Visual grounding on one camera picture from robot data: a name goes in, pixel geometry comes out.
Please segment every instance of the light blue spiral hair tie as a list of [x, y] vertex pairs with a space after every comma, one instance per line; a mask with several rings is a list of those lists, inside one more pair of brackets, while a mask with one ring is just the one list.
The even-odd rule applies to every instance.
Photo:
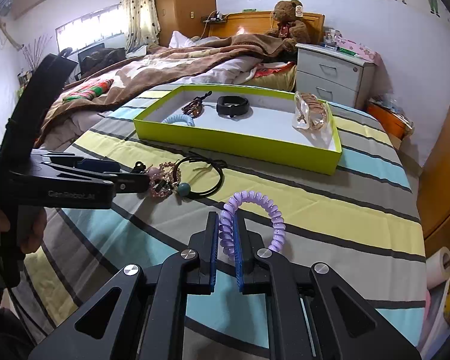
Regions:
[[195, 122], [189, 115], [170, 115], [162, 123], [173, 124], [177, 122], [183, 122], [186, 123], [187, 126], [195, 127]]

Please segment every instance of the purple spiral hair tie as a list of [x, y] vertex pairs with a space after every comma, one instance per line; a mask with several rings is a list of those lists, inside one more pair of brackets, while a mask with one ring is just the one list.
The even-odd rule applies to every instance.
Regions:
[[220, 245], [223, 246], [223, 252], [230, 257], [233, 257], [235, 253], [233, 248], [232, 222], [236, 210], [239, 209], [242, 203], [255, 203], [265, 209], [274, 227], [274, 239], [271, 241], [268, 249], [280, 253], [285, 244], [285, 223], [282, 218], [282, 213], [278, 210], [278, 206], [274, 204], [274, 201], [269, 199], [267, 195], [262, 195], [260, 192], [255, 193], [254, 191], [236, 192], [223, 205], [223, 210], [218, 215], [218, 221], [220, 223], [218, 237], [221, 239]]

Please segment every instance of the brown blanket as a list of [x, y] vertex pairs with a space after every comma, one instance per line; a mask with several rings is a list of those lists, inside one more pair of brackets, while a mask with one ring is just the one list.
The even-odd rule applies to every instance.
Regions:
[[[43, 121], [42, 130], [35, 147], [42, 145], [48, 132], [77, 111], [109, 111], [119, 108], [142, 92], [157, 85], [172, 83], [182, 77], [197, 76], [213, 67], [239, 56], [254, 56], [263, 60], [277, 57], [282, 51], [283, 40], [260, 34], [243, 34], [227, 39], [214, 40], [201, 46], [168, 49], [156, 47], [152, 55], [140, 56], [109, 66], [85, 80], [65, 87], [69, 90], [86, 80], [96, 79], [103, 74], [113, 75], [123, 86], [112, 86], [106, 96], [93, 100], [77, 99], [62, 102], [63, 93], [53, 103]], [[176, 60], [186, 59], [186, 63], [176, 64]], [[171, 67], [154, 68], [160, 62], [170, 62]]]

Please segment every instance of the wooden door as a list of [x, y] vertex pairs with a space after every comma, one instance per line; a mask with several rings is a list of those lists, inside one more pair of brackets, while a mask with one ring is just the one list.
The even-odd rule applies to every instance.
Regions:
[[168, 47], [173, 31], [178, 29], [175, 0], [155, 0], [160, 23], [159, 44]]
[[427, 256], [450, 249], [450, 108], [420, 176], [417, 207]]

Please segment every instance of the white nightstand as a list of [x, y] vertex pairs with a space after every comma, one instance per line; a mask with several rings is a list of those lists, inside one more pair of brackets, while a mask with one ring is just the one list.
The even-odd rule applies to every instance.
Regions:
[[361, 109], [375, 64], [330, 48], [299, 43], [296, 90], [319, 99]]

